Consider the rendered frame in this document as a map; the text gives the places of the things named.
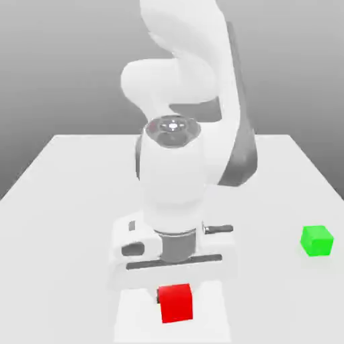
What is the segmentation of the small green cube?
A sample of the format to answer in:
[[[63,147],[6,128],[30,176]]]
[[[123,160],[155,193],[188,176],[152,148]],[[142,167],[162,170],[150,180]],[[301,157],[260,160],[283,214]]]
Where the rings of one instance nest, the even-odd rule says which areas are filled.
[[[304,226],[300,244],[309,257],[329,256],[334,237],[323,225]]]

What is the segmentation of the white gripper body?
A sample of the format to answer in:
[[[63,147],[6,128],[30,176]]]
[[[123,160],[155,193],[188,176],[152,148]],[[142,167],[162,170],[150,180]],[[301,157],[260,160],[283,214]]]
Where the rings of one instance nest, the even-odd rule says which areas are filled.
[[[157,288],[175,284],[198,284],[234,277],[234,243],[210,245],[206,251],[180,263],[160,259],[113,263],[108,286],[113,290]]]

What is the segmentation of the small red cube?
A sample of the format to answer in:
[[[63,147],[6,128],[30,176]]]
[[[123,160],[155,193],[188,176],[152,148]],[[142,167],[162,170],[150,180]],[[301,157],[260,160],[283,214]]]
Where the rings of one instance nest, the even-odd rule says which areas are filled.
[[[161,307],[162,323],[176,323],[194,317],[190,284],[159,286],[157,303]]]

